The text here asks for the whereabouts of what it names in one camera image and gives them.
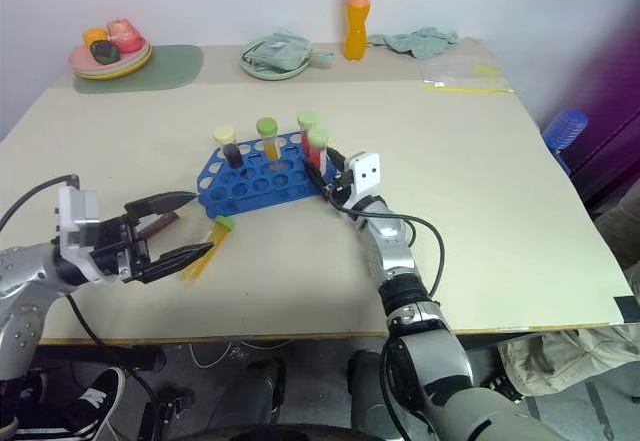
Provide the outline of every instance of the pink plate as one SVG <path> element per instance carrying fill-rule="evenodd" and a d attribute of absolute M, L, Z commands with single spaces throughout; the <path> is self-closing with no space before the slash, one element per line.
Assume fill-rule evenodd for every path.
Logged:
<path fill-rule="evenodd" d="M 134 51 L 133 53 L 126 53 L 120 55 L 120 61 L 111 64 L 100 64 L 87 49 L 87 47 L 83 44 L 82 46 L 78 46 L 74 49 L 67 62 L 71 65 L 71 67 L 76 71 L 81 71 L 86 74 L 100 74 L 100 72 L 108 70 L 114 71 L 121 67 L 126 67 L 132 62 L 136 62 L 139 59 L 142 59 L 146 52 L 149 50 L 149 42 L 145 39 L 142 47 L 138 51 Z"/>

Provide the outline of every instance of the dark liquid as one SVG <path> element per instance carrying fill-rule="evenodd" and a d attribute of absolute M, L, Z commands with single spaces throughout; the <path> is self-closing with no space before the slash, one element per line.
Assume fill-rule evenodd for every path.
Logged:
<path fill-rule="evenodd" d="M 222 147 L 222 154 L 229 161 L 229 166 L 232 168 L 239 168 L 242 166 L 242 155 L 240 154 L 240 150 L 238 146 L 234 144 L 225 144 Z"/>

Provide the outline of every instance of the blue container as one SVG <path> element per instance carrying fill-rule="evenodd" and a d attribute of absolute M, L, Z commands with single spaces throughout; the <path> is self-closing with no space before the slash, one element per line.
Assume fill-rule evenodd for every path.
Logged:
<path fill-rule="evenodd" d="M 542 133 L 544 143 L 550 151 L 567 148 L 587 127 L 587 116 L 576 109 L 565 109 L 553 118 Z"/>
<path fill-rule="evenodd" d="M 238 143 L 244 165 L 232 169 L 222 150 L 216 149 L 198 176 L 198 200 L 211 219 L 287 203 L 320 194 L 304 168 L 301 133 L 278 135 L 281 157 L 270 161 L 262 141 Z M 327 179 L 335 168 L 327 160 Z"/>

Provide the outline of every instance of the white wall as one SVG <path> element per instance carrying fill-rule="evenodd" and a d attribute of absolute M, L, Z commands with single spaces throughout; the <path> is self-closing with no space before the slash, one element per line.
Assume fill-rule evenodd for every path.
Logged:
<path fill-rule="evenodd" d="M 155 44 L 240 44 L 285 27 L 342 37 L 342 0 L 0 0 L 0 139 L 66 68 L 84 29 L 129 17 Z M 485 38 L 543 122 L 637 0 L 373 0 L 369 32 L 424 25 Z"/>

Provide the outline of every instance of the test tube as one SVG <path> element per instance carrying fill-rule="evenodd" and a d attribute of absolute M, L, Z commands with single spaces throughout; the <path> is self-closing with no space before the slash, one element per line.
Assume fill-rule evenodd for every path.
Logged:
<path fill-rule="evenodd" d="M 277 161 L 280 159 L 280 145 L 278 144 L 278 123 L 273 118 L 261 118 L 256 123 L 256 129 L 262 137 L 264 154 L 267 159 Z"/>
<path fill-rule="evenodd" d="M 298 126 L 302 131 L 302 151 L 309 156 L 309 130 L 320 123 L 320 116 L 315 111 L 302 111 L 298 113 Z"/>
<path fill-rule="evenodd" d="M 242 154 L 236 144 L 236 132 L 231 126 L 219 126 L 214 129 L 213 139 L 222 147 L 222 154 L 227 158 L 229 166 L 234 169 L 242 166 Z"/>
<path fill-rule="evenodd" d="M 213 243 L 213 246 L 204 256 L 185 268 L 183 272 L 183 278 L 185 281 L 193 281 L 200 275 L 220 244 L 222 244 L 222 240 L 227 236 L 227 234 L 233 231 L 234 225 L 230 218 L 227 218 L 226 216 L 216 216 L 214 221 L 213 229 L 207 237 L 207 242 Z"/>
<path fill-rule="evenodd" d="M 309 130 L 309 159 L 322 176 L 327 173 L 328 145 L 329 131 L 325 127 L 314 126 Z"/>

